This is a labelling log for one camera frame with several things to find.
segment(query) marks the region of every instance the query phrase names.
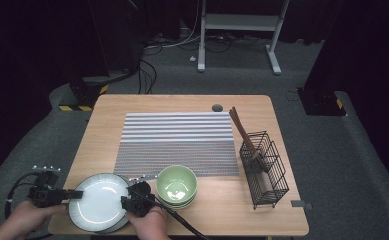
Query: human hand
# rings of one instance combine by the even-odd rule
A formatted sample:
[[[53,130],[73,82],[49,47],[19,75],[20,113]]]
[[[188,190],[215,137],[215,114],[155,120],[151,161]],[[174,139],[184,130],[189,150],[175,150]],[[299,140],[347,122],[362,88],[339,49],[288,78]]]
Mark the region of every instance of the human hand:
[[[126,212],[126,217],[134,225],[140,240],[169,240],[166,229],[166,212],[153,207],[144,217]]]
[[[40,230],[48,217],[65,212],[64,205],[38,208],[30,200],[23,201],[0,226],[0,240],[26,239],[33,230]]]

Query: black wire rack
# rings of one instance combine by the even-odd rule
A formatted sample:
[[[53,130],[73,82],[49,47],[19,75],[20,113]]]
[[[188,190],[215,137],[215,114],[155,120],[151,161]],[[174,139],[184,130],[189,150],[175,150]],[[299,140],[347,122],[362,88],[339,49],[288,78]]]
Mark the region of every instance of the black wire rack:
[[[266,131],[249,133],[256,154],[243,142],[240,157],[243,162],[247,182],[250,188],[253,209],[257,205],[276,203],[288,192],[285,168],[281,157]]]

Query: green bowl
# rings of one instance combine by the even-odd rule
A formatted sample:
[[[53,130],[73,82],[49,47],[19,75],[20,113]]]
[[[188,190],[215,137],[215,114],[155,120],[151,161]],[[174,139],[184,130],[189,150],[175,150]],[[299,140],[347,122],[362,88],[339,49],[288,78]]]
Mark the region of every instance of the green bowl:
[[[156,189],[163,201],[172,205],[184,204],[195,196],[197,177],[185,166],[172,165],[159,173]]]

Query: striped mat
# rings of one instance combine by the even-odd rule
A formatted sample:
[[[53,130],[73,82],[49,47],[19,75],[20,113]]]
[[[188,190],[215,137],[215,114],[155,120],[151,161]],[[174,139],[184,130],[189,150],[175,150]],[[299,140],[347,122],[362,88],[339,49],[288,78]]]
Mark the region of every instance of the striped mat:
[[[114,173],[135,178],[175,164],[197,176],[237,176],[229,113],[128,113]]]

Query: white metal frame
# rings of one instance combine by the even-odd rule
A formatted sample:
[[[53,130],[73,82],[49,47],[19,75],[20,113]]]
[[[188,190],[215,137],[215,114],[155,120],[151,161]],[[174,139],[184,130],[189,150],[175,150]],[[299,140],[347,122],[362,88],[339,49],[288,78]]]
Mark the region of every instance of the white metal frame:
[[[284,23],[285,13],[290,0],[284,0],[278,16],[206,14],[206,0],[203,0],[201,10],[201,35],[198,52],[198,71],[206,70],[205,35],[206,29],[248,30],[274,32],[270,45],[266,45],[266,53],[275,75],[281,74],[278,60],[275,56],[275,46]]]

